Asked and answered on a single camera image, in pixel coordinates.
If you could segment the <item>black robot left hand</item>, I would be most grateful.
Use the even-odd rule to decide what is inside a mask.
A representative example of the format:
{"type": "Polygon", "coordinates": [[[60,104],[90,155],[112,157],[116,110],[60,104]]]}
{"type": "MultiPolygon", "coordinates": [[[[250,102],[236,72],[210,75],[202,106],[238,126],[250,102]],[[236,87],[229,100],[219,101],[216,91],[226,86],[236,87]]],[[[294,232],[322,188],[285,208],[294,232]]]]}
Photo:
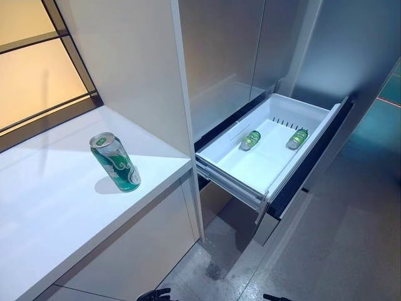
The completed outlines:
{"type": "Polygon", "coordinates": [[[137,301],[169,301],[171,288],[162,288],[143,293],[137,301]]]}

